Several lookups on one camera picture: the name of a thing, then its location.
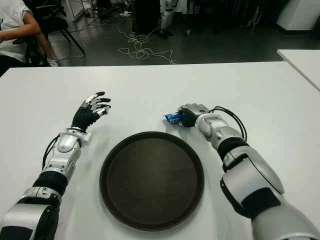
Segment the right robot hand black silver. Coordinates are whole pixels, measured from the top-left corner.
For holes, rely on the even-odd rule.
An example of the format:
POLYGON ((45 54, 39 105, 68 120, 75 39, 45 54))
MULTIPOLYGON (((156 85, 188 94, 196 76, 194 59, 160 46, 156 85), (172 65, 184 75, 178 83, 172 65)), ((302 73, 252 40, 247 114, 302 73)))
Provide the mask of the right robot hand black silver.
POLYGON ((186 128, 194 127, 198 117, 207 114, 209 109, 203 104, 187 103, 178 108, 178 113, 183 115, 181 125, 186 128))

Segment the left robot hand black silver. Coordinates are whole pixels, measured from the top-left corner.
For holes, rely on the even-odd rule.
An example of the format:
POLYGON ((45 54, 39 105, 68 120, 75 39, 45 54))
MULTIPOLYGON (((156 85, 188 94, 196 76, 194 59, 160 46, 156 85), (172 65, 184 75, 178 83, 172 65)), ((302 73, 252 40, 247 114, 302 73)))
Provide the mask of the left robot hand black silver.
POLYGON ((110 98, 104 97, 105 92, 99 91, 87 97, 75 112, 71 128, 86 132, 102 116, 111 109, 110 98))

